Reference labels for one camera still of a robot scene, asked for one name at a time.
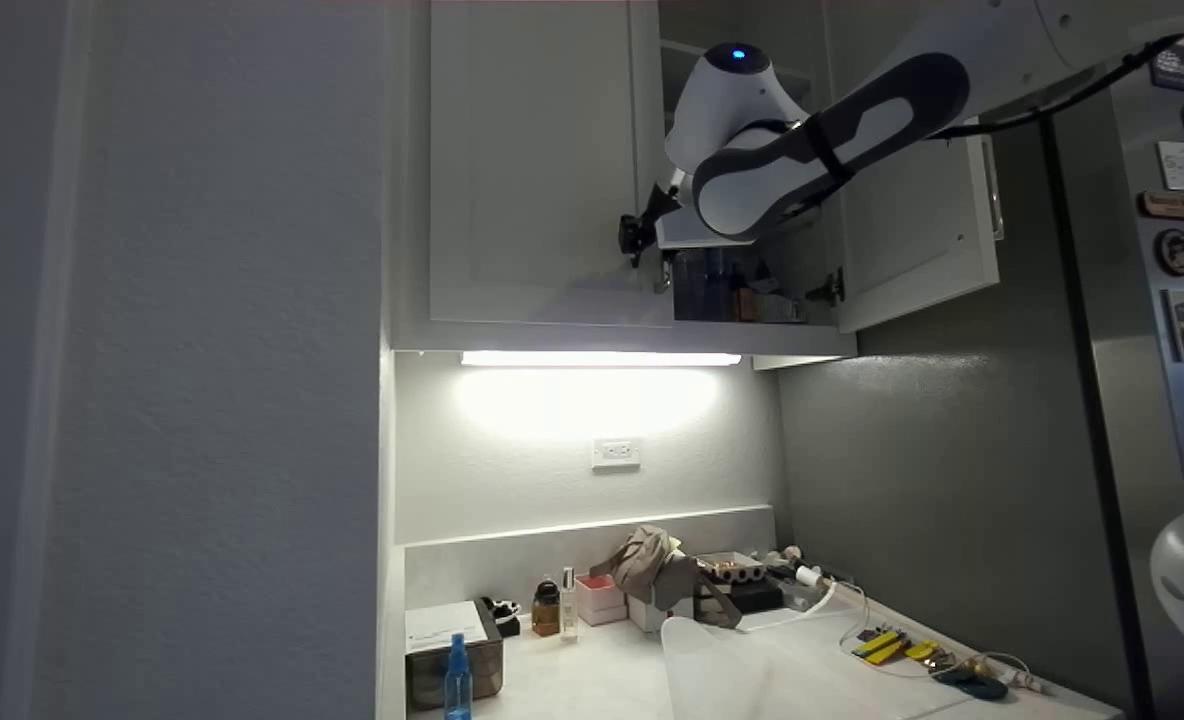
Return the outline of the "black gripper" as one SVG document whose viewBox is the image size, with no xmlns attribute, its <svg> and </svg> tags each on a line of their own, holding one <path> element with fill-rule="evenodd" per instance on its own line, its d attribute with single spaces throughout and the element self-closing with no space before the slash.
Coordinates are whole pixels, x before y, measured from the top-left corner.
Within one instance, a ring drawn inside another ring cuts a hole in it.
<svg viewBox="0 0 1184 720">
<path fill-rule="evenodd" d="M 656 243 L 656 224 L 678 211 L 671 188 L 653 188 L 649 206 L 636 218 L 621 219 L 621 254 L 627 265 L 639 265 L 639 258 Z"/>
</svg>

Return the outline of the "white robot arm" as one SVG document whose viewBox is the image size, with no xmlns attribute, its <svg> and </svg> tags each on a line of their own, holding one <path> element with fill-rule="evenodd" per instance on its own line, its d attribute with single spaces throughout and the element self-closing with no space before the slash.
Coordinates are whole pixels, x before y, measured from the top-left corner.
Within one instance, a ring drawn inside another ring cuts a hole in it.
<svg viewBox="0 0 1184 720">
<path fill-rule="evenodd" d="M 935 0 L 827 107 L 794 101 L 763 47 L 713 45 L 671 104 L 671 178 L 621 219 L 621 254 L 747 249 L 909 143 L 1001 132 L 988 111 L 1175 39 L 1184 0 Z"/>
</svg>

